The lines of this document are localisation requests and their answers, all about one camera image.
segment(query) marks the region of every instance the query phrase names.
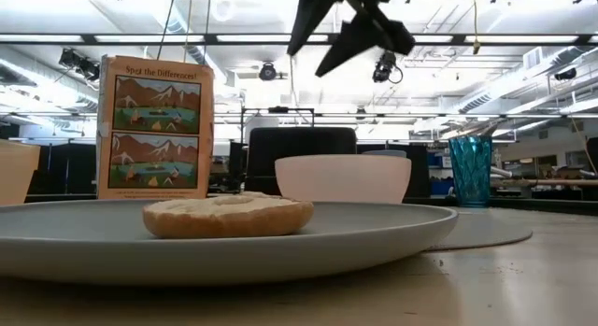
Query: gray placemat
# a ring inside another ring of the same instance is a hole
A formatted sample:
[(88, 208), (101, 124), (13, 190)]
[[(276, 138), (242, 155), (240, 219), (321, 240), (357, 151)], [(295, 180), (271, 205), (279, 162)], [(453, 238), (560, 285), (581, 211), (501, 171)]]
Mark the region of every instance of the gray placemat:
[(460, 213), (455, 229), (428, 251), (499, 246), (531, 236), (530, 229), (504, 223), (491, 215)]

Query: ceiling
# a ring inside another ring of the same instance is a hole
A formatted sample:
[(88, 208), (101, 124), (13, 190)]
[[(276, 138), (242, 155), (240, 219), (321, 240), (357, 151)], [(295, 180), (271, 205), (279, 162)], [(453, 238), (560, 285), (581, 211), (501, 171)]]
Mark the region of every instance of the ceiling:
[[(481, 34), (598, 34), (596, 0), (582, 0), (578, 4), (574, 1), (495, 0), (493, 3), (477, 0), (477, 31)], [(164, 28), (169, 3), (170, 0), (0, 0), (0, 21), (9, 22), (0, 26), (0, 35), (159, 34)], [(296, 5), (297, 0), (175, 0), (174, 11), (184, 21), (190, 17), (190, 32), (197, 34), (278, 34), (292, 29)], [(412, 33), (473, 34), (476, 29), (474, 0), (410, 0), (409, 3), (391, 0), (381, 8), (389, 18), (402, 21)], [(350, 20), (352, 14), (350, 7), (339, 4), (331, 9), (316, 32), (337, 33), (342, 21)], [(11, 51), (4, 54), (16, 53), (31, 60), (26, 69), (47, 78), (57, 78), (64, 70), (58, 65), (64, 47), (0, 45), (0, 59), (3, 59), (2, 48)], [(95, 61), (104, 54), (155, 58), (158, 52), (157, 47), (143, 46), (72, 48)], [(471, 47), (416, 47), (399, 60), (404, 79), (393, 85), (372, 81), (380, 49), (369, 50), (325, 77), (316, 78), (314, 72), (328, 46), (305, 46), (293, 59), (292, 82), (297, 105), (314, 106), (320, 112), (354, 112), (357, 106), (366, 106), (371, 112), (454, 112), (453, 104), (464, 96), (521, 67), (522, 56), (533, 48), (482, 46), (479, 54), (474, 55)], [(182, 61), (183, 51), (180, 46), (164, 46), (161, 59)], [(207, 46), (206, 53), (220, 70), (235, 72), (241, 78), (235, 81), (234, 87), (217, 86), (217, 102), (223, 101), (218, 106), (222, 111), (240, 108), (241, 91), (246, 106), (275, 106), (292, 100), (290, 80), (262, 82), (255, 77), (263, 62), (272, 62), (278, 71), (289, 73), (291, 59), (286, 55), (286, 46)], [(8, 55), (4, 60), (11, 61)], [(590, 56), (583, 61), (589, 78), (594, 70), (591, 66), (594, 59)], [(85, 86), (81, 77), (72, 73), (66, 75)], [(574, 83), (553, 81), (551, 84), (558, 89), (560, 85)], [(500, 101), (506, 102), (498, 102), (484, 112), (506, 112), (506, 106), (525, 104), (548, 93), (546, 76), (536, 77), (501, 96)], [(11, 107), (14, 106), (4, 106), (0, 112)], [(37, 111), (40, 107), (32, 103), (20, 111)]]

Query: plate rim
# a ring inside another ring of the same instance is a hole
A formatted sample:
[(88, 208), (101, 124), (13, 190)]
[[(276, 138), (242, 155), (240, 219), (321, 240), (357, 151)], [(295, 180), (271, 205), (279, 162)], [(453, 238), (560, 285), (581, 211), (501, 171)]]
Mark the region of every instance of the plate rim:
[[(39, 203), (31, 203), (31, 204), (22, 204), (22, 205), (11, 205), (11, 206), (0, 206), (0, 215), (10, 213), (11, 209), (15, 208), (23, 208), (23, 207), (35, 207), (35, 206), (55, 206), (58, 204), (65, 205), (65, 204), (81, 204), (81, 203), (98, 203), (98, 202), (105, 202), (105, 203), (118, 203), (118, 202), (147, 202), (147, 201), (157, 201), (157, 199), (101, 199), (101, 200), (72, 200), (72, 201), (59, 201), (59, 202), (39, 202)], [(371, 233), (387, 233), (395, 230), (404, 230), (418, 226), (427, 226), (430, 224), (438, 224), (445, 221), (452, 221), (456, 220), (459, 217), (459, 212), (457, 212), (453, 208), (441, 207), (441, 206), (428, 206), (428, 205), (413, 205), (413, 204), (383, 204), (383, 203), (351, 203), (351, 202), (322, 202), (317, 201), (313, 202), (313, 204), (323, 204), (323, 205), (366, 205), (366, 206), (400, 206), (400, 207), (417, 207), (417, 208), (430, 208), (432, 210), (438, 211), (445, 211), (448, 213), (444, 218), (438, 220), (430, 220), (421, 223), (413, 223), (407, 224), (402, 226), (392, 226), (392, 227), (384, 227), (384, 228), (373, 228), (373, 229), (364, 229), (364, 230), (357, 230), (351, 232), (344, 232), (344, 233), (326, 233), (326, 234), (288, 234), (282, 236), (257, 236), (257, 237), (222, 237), (222, 238), (188, 238), (188, 239), (147, 239), (147, 240), (84, 240), (84, 239), (64, 239), (64, 238), (47, 238), (47, 237), (3, 237), (0, 235), (0, 243), (52, 243), (52, 244), (87, 244), (87, 245), (100, 245), (100, 246), (112, 246), (112, 245), (154, 245), (159, 244), (161, 246), (164, 245), (195, 245), (195, 244), (202, 244), (202, 245), (209, 245), (209, 244), (227, 244), (227, 243), (238, 243), (239, 241), (245, 241), (247, 243), (259, 243), (259, 242), (267, 242), (272, 240), (284, 240), (284, 241), (295, 241), (295, 240), (304, 240), (304, 239), (312, 239), (315, 236), (319, 238), (335, 238), (338, 236), (354, 236), (354, 235), (361, 235), (361, 234), (371, 234)]]

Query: beige bowl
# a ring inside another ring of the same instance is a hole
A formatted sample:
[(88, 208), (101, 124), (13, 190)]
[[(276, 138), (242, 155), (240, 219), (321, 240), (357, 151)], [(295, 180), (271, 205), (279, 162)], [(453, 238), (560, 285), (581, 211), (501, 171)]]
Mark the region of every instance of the beige bowl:
[(283, 196), (302, 201), (401, 204), (411, 177), (407, 158), (362, 154), (278, 159)]

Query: table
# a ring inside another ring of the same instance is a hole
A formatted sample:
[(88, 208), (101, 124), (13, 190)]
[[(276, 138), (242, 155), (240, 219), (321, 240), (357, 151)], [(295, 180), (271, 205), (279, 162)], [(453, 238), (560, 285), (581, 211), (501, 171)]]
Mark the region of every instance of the table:
[(0, 325), (595, 325), (598, 218), (491, 209), (534, 236), (357, 273), (235, 288), (0, 279)]

